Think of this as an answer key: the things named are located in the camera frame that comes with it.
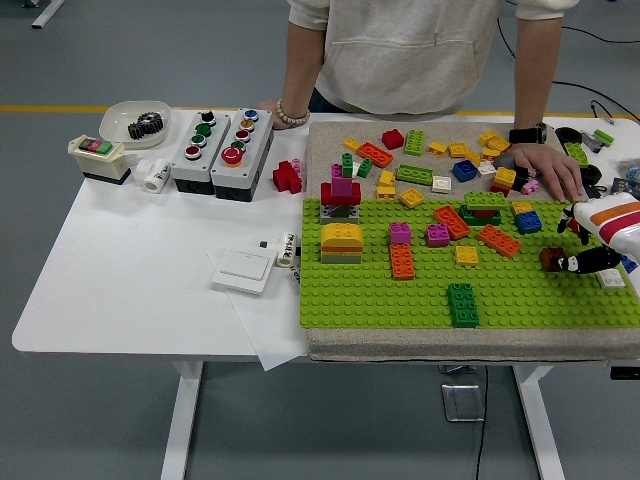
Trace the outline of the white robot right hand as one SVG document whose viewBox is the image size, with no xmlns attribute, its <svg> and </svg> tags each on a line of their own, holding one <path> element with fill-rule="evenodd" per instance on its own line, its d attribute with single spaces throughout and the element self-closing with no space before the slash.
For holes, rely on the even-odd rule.
<svg viewBox="0 0 640 480">
<path fill-rule="evenodd" d="M 599 199 L 574 203 L 565 207 L 557 232 L 563 233 L 575 219 L 583 246 L 593 234 L 600 247 L 570 257 L 552 258 L 550 263 L 574 274 L 589 274 L 616 267 L 623 255 L 639 259 L 639 201 L 631 194 L 620 192 Z"/>
</svg>

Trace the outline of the person's left hand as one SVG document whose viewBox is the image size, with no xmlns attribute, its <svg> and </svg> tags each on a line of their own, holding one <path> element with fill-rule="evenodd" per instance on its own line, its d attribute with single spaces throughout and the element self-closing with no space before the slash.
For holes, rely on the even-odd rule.
<svg viewBox="0 0 640 480">
<path fill-rule="evenodd" d="M 580 201 L 585 196 L 579 163 L 543 144 L 515 144 L 508 150 L 515 164 L 535 170 L 553 199 Z"/>
</svg>

